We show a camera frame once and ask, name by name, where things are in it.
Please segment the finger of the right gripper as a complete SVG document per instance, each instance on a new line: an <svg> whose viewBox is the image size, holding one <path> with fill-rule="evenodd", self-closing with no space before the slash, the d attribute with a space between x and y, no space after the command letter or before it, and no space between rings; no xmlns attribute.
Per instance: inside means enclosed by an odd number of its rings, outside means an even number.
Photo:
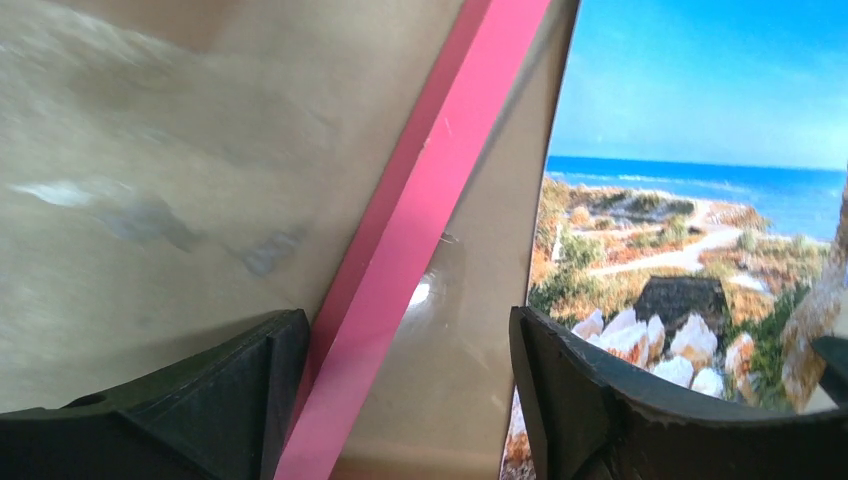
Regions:
<svg viewBox="0 0 848 480"><path fill-rule="evenodd" d="M847 339L825 335L815 339L812 347L825 362L819 385L838 406L846 406Z"/></svg>

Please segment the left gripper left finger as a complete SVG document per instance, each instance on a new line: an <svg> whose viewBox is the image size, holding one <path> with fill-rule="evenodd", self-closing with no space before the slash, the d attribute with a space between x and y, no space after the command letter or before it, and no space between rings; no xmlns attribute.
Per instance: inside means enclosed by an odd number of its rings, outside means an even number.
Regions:
<svg viewBox="0 0 848 480"><path fill-rule="evenodd" d="M150 374L1 417L5 479L269 479L296 407L310 324L301 309Z"/></svg>

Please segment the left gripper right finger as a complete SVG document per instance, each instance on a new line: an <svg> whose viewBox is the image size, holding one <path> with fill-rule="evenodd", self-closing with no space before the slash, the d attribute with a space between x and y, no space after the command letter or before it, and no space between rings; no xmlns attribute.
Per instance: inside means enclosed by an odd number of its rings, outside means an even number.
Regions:
<svg viewBox="0 0 848 480"><path fill-rule="evenodd" d="M667 382L516 306L510 354L541 479L843 479L847 409L786 414Z"/></svg>

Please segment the beach landscape photo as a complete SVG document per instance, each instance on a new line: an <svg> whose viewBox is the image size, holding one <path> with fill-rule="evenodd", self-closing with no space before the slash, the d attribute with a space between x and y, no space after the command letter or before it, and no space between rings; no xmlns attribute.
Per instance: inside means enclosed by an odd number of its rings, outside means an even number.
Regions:
<svg viewBox="0 0 848 480"><path fill-rule="evenodd" d="M847 5L579 1L526 303L727 402L807 415L847 339ZM499 475L536 475L516 383Z"/></svg>

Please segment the pink picture frame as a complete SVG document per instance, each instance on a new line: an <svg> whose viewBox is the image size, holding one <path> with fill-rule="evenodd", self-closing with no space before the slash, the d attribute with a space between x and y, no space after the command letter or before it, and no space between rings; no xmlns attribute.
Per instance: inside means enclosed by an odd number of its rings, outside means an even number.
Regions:
<svg viewBox="0 0 848 480"><path fill-rule="evenodd" d="M460 8L313 322L275 478L330 476L547 9Z"/></svg>

